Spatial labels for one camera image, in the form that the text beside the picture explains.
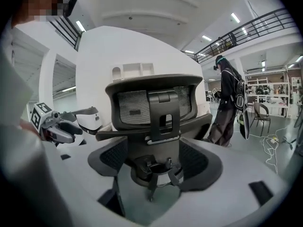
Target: mesh backrest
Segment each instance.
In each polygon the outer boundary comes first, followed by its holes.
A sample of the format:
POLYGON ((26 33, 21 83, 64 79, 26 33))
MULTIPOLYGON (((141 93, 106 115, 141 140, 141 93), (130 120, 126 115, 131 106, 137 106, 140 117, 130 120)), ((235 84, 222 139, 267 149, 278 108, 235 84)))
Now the mesh backrest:
MULTIPOLYGON (((174 87, 179 99, 180 116, 191 112, 190 87, 174 87)), ((124 92, 117 94, 121 122, 129 124, 149 124, 150 108, 145 90, 124 92)), ((171 116, 166 117, 166 121, 171 121, 171 116)))

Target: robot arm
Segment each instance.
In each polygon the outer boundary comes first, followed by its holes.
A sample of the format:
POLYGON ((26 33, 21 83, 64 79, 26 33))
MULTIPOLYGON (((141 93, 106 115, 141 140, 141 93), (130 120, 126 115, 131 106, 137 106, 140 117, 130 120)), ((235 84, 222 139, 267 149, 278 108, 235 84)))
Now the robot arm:
POLYGON ((60 143, 73 143, 75 134, 83 133, 82 129, 72 122, 62 120, 60 114, 45 103, 34 105, 31 123, 42 140, 50 141, 56 146, 60 143))

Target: backpack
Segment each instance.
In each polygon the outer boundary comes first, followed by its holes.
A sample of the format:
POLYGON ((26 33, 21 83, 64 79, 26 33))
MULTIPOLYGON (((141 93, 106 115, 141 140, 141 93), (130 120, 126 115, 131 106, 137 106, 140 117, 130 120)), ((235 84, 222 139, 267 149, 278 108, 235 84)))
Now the backpack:
POLYGON ((223 71, 228 72, 233 76, 233 78, 236 80, 235 81, 235 88, 234 88, 234 97, 231 95, 231 99, 234 102, 236 108, 240 111, 245 110, 245 102, 246 102, 246 95, 245 95, 245 82, 242 78, 237 78, 233 71, 229 71, 229 69, 224 69, 223 71))

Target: metal railing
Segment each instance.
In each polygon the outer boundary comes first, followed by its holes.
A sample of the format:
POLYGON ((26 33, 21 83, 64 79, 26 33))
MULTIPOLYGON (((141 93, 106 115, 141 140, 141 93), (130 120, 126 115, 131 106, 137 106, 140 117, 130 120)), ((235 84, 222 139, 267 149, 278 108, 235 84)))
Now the metal railing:
POLYGON ((194 58, 198 63, 202 63, 239 44, 291 27, 296 27, 296 24, 288 11, 286 9, 277 9, 219 37, 198 53, 186 53, 186 55, 194 58))
POLYGON ((67 17, 53 17, 49 22, 56 29, 58 35, 65 39, 75 50, 78 50, 81 33, 67 17))

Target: cable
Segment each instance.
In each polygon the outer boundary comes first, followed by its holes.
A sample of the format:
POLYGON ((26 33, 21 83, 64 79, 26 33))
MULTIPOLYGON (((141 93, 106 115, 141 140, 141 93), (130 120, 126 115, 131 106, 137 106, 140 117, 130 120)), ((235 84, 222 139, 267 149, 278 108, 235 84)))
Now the cable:
POLYGON ((277 158, 276 158, 276 149, 277 149, 278 146, 279 146, 279 138, 278 138, 278 136, 276 135, 276 133, 277 133, 278 131, 287 129, 289 126, 290 126, 290 125, 288 125, 288 126, 285 127, 285 128, 276 130, 275 134, 269 134, 269 135, 267 135, 267 136, 257 136, 257 135, 250 134, 251 136, 254 136, 254 137, 264 138, 263 141, 262 141, 262 142, 263 142, 263 149, 264 149, 264 152, 265 152, 266 154, 270 155, 270 158, 268 158, 268 159, 265 161, 265 163, 274 166, 274 167, 275 167, 275 170, 276 170, 276 174, 278 174, 278 167, 277 167, 278 160, 277 160, 277 158), (269 145, 270 148, 265 148, 265 146, 264 146, 264 141, 265 141, 265 139, 266 139, 266 143, 269 145), (268 142, 268 140, 274 140, 275 143, 276 143, 276 147, 273 147, 273 146, 268 142), (273 158, 273 156, 275 156, 275 160, 276 160, 276 163, 275 163, 275 164, 272 164, 272 163, 269 163, 269 162, 268 162, 268 161, 270 161, 270 160, 273 158))

